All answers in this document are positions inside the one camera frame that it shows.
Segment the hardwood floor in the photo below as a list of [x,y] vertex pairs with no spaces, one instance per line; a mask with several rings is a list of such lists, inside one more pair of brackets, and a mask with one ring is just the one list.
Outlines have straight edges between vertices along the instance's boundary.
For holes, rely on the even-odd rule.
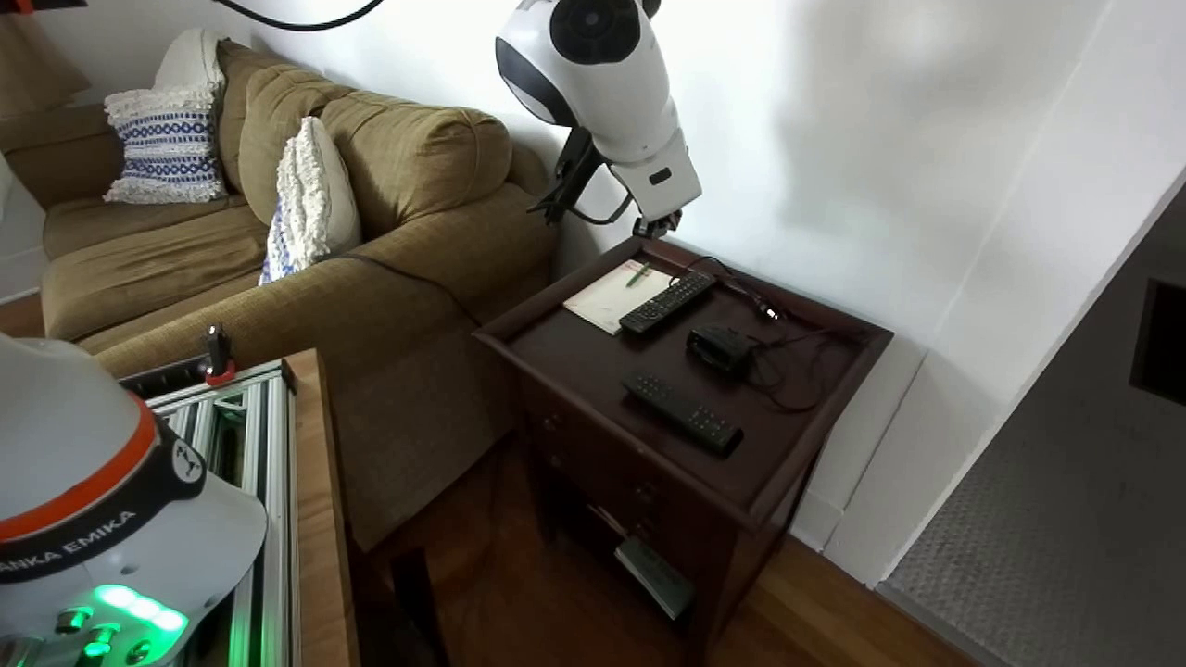
[[[428,547],[439,618],[455,667],[667,667],[680,634],[583,543],[546,543],[517,450],[502,450],[423,519],[373,547],[357,571],[357,600],[383,597],[387,564]],[[787,663],[971,663],[813,547],[787,542],[733,621],[711,667]]]
[[0,333],[42,338],[42,299],[39,299],[39,294],[0,305]]

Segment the striped pillow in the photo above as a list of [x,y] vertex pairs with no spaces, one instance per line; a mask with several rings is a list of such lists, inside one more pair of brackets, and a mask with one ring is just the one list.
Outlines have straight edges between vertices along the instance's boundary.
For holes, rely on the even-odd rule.
[[223,196],[211,146],[211,89],[127,89],[105,99],[123,140],[113,204],[205,204]]

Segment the end table drawer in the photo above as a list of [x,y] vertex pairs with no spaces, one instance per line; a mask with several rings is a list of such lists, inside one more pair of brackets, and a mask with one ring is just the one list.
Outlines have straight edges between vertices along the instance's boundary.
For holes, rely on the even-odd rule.
[[592,505],[607,506],[625,535],[653,542],[676,566],[696,566],[703,542],[727,531],[711,505],[556,392],[534,383],[520,389],[529,443]]

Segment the orange stripe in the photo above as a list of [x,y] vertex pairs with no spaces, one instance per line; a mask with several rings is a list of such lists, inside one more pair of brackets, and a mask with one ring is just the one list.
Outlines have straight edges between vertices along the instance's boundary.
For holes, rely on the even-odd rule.
[[0,543],[42,535],[48,527],[61,527],[72,514],[77,514],[82,506],[106,497],[115,487],[123,487],[147,458],[147,453],[156,443],[156,419],[153,419],[147,404],[137,399],[137,408],[142,408],[142,419],[137,419],[137,430],[127,437],[127,443],[100,471],[82,479],[77,487],[72,487],[62,497],[57,497],[27,514],[3,519]]

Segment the black remote control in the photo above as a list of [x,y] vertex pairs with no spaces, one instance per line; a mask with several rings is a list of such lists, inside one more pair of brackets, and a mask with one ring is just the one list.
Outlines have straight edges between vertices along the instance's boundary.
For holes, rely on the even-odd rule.
[[645,299],[641,306],[625,311],[618,320],[622,333],[630,338],[645,338],[657,333],[665,322],[670,322],[680,311],[687,311],[691,305],[696,305],[702,298],[707,298],[716,284],[711,275],[691,272],[682,275],[676,284],[667,284],[665,294],[657,294],[653,299]]
[[718,411],[707,411],[702,399],[691,392],[653,378],[653,374],[630,374],[625,392],[665,414],[667,422],[680,427],[692,443],[702,443],[711,457],[732,457],[733,443],[743,441],[743,427],[724,419]]

